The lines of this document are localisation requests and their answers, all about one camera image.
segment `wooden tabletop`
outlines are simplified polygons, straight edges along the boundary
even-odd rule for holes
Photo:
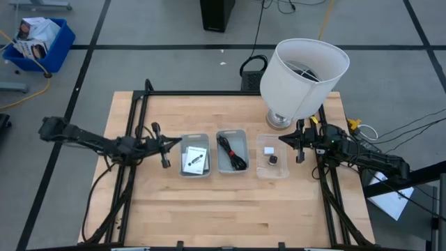
[[[132,92],[114,94],[105,137],[125,134],[131,97]],[[331,93],[324,105],[328,123],[346,130],[339,93]],[[257,135],[285,135],[295,130],[293,126],[284,131],[269,128],[267,111],[260,96],[150,96],[145,125],[158,122],[168,137],[208,134],[212,172],[208,178],[180,177],[179,146],[169,154],[168,169],[162,168],[159,156],[146,158],[137,168],[125,245],[176,246],[177,241],[184,241],[188,247],[269,248],[277,247],[278,242],[285,242],[288,248],[330,247],[321,187],[311,175],[316,166],[313,150],[307,149],[306,160],[297,164],[296,152],[287,147],[289,177],[257,178]],[[243,174],[217,170],[215,133],[226,129],[243,129],[247,134],[250,168]],[[99,158],[95,179],[105,168]],[[87,236],[110,210],[117,171],[106,175],[93,193]],[[338,176],[346,213],[374,242],[359,176],[341,167]],[[338,217],[333,214],[337,239],[342,243]],[[115,228],[120,220],[118,216]]]

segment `box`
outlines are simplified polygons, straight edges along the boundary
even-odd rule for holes
[[[16,38],[15,48],[25,51],[25,57],[44,59],[61,27],[44,17],[23,18]]]
[[[39,62],[48,72],[57,73],[61,69],[63,62],[70,51],[71,45],[75,41],[76,35],[67,25],[66,20],[58,18],[51,18],[51,20],[59,25],[61,29],[48,50],[46,57],[44,59],[38,59],[37,62]],[[6,48],[3,53],[3,58],[15,63],[15,65],[22,70],[43,72],[42,68],[31,59],[25,58],[21,52],[13,47],[13,45],[9,45]]]

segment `instruction card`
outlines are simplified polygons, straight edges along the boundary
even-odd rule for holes
[[[375,176],[376,177],[371,180],[370,185],[387,180],[387,177],[380,172],[376,172]],[[410,198],[413,188],[406,188],[399,192]],[[407,199],[403,198],[397,192],[389,192],[384,195],[374,196],[369,198],[369,201],[395,220],[399,219],[399,216],[403,213],[404,207],[406,207],[407,204]]]
[[[202,175],[207,151],[204,148],[189,146],[186,149],[185,161],[183,160],[183,172]]]

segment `lamp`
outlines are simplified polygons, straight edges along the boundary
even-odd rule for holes
[[[304,38],[280,42],[260,83],[268,124],[281,130],[315,114],[349,65],[334,45]]]

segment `black metal frame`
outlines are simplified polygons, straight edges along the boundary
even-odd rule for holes
[[[137,112],[137,103],[142,100],[141,104],[141,110],[139,111],[139,121],[138,126],[142,128],[144,125],[144,119],[146,117],[146,109],[148,104],[148,99],[150,96],[259,96],[259,91],[154,91],[153,87],[149,82],[146,82],[146,89],[144,91],[134,91],[132,95],[132,103],[130,106],[130,112],[127,122],[127,128],[125,130],[125,135],[131,135],[135,115]],[[325,111],[323,106],[318,111],[319,117],[321,120],[321,123],[327,123],[325,118]],[[136,132],[137,139],[141,138],[141,130],[138,130]],[[322,158],[319,156],[316,156],[316,160],[318,163],[318,173],[319,177],[321,177],[321,188],[325,179],[324,176],[324,164],[322,162]],[[440,178],[441,171],[438,171],[440,167],[444,167],[446,165],[446,162],[441,162],[436,165],[432,165],[430,167],[426,167],[425,169],[421,169],[418,171],[413,172],[413,180],[411,182],[407,182],[404,184],[394,184],[390,183],[390,181],[386,181],[388,185],[391,185],[392,187],[395,187],[396,189],[402,189],[407,188],[413,185],[417,185],[420,183],[426,183],[432,180],[438,180]],[[120,166],[118,170],[118,175],[116,177],[116,185],[114,188],[114,196],[111,202],[111,207],[116,205],[116,202],[119,198],[120,191],[123,185],[124,180],[124,173],[125,173],[125,166]],[[129,166],[130,172],[128,175],[128,185],[130,185],[131,188],[133,188],[134,185],[134,177],[136,176],[137,167],[136,166]],[[341,190],[339,188],[339,179],[337,177],[336,169],[333,168],[330,170],[331,173],[331,179],[332,179],[332,189],[334,192],[334,195],[336,197],[337,203],[341,206],[341,209],[344,209],[342,205],[342,197],[341,197]],[[383,185],[382,183],[375,184],[375,185],[369,185],[364,188],[364,194],[366,197],[369,196],[375,196],[384,194],[386,192],[391,192],[388,189],[386,189],[387,186]],[[445,186],[441,189],[443,196],[446,194],[446,188]],[[123,214],[122,214],[122,221],[121,226],[119,227],[119,235],[118,235],[118,242],[112,242],[112,235],[113,235],[113,226],[111,225],[106,234],[105,234],[105,242],[104,243],[82,243],[81,245],[76,246],[70,246],[70,247],[60,247],[60,248],[47,248],[47,249],[39,249],[39,250],[90,250],[90,251],[103,251],[103,250],[111,250],[112,248],[124,248],[124,241],[125,241],[125,234],[126,229],[128,225],[128,217],[130,212],[130,204],[131,204],[131,197],[132,197],[132,189],[130,191],[129,199],[125,202],[123,206]],[[335,224],[333,220],[332,215],[332,209],[329,201],[326,198],[323,198],[324,203],[324,209],[325,209],[325,217],[327,220],[327,228],[328,228],[328,235],[330,238],[330,245],[332,249],[338,249],[338,250],[387,250],[387,251],[399,251],[398,249],[393,248],[381,248],[381,247],[366,247],[366,246],[359,246],[359,245],[351,245],[350,241],[350,235],[349,232],[344,225],[342,221],[340,221],[341,226],[341,234],[343,238],[344,244],[339,244],[336,239],[336,232],[335,232]],[[150,250],[159,250],[159,251],[213,251],[213,250],[240,250],[240,251],[254,251],[254,250],[279,250],[279,251],[285,251],[285,250],[305,250],[304,248],[286,248],[285,243],[278,243],[277,248],[185,248],[184,242],[178,241],[176,247],[150,247]]]

